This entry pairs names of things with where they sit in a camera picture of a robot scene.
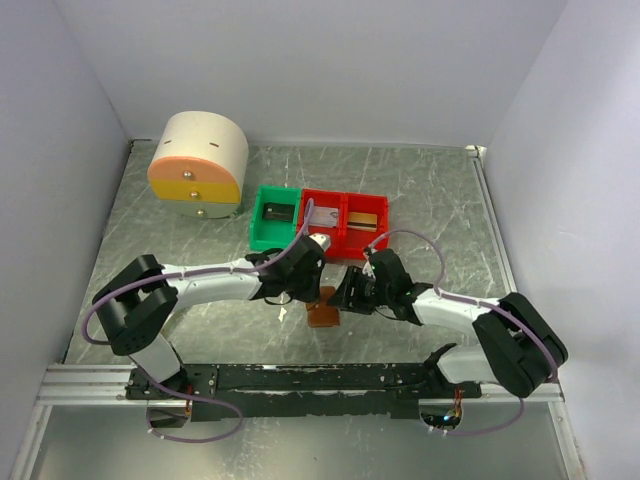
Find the brown leather card holder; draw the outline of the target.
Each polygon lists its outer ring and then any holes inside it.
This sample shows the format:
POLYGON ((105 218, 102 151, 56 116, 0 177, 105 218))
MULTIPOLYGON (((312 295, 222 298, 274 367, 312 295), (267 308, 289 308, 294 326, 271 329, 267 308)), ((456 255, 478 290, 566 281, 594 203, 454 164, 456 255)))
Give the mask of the brown leather card holder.
POLYGON ((319 299, 305 304, 307 325, 310 328, 333 328, 340 325, 340 311, 328 305, 335 293, 333 286, 323 286, 320 288, 319 299))

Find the black VIP card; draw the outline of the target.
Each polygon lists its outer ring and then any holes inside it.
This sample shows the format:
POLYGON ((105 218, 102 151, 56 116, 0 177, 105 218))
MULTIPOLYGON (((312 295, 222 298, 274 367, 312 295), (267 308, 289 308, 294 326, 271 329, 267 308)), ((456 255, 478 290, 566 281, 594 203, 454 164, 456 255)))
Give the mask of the black VIP card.
POLYGON ((293 204, 267 202, 264 204, 262 219, 265 221, 277 221, 291 223, 295 216, 293 204))

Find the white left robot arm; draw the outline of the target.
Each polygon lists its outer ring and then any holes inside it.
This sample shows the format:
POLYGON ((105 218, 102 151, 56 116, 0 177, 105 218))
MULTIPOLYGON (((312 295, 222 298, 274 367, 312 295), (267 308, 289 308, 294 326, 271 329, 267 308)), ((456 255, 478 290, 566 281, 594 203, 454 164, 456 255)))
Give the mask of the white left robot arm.
POLYGON ((150 379, 162 398, 187 391, 187 373, 174 347, 161 333, 176 311, 222 300, 268 302, 282 295, 312 303, 331 240, 301 235, 287 248, 248 254, 222 264, 180 267, 151 254, 132 261, 92 300, 112 352, 128 357, 150 379))

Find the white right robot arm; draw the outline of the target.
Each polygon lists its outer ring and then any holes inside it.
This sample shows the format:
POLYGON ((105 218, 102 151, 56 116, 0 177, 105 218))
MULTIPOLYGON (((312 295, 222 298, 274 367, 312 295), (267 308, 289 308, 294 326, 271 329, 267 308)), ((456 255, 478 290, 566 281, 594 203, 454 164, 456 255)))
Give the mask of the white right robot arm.
POLYGON ((454 295, 415 282, 390 249, 372 253, 363 268, 350 267, 328 304, 342 311, 372 314, 386 307, 397 321, 436 325, 474 338, 435 355, 424 374, 426 390, 443 398, 463 382, 497 383, 526 398, 557 377, 569 352, 533 304, 512 292, 501 299, 454 295))

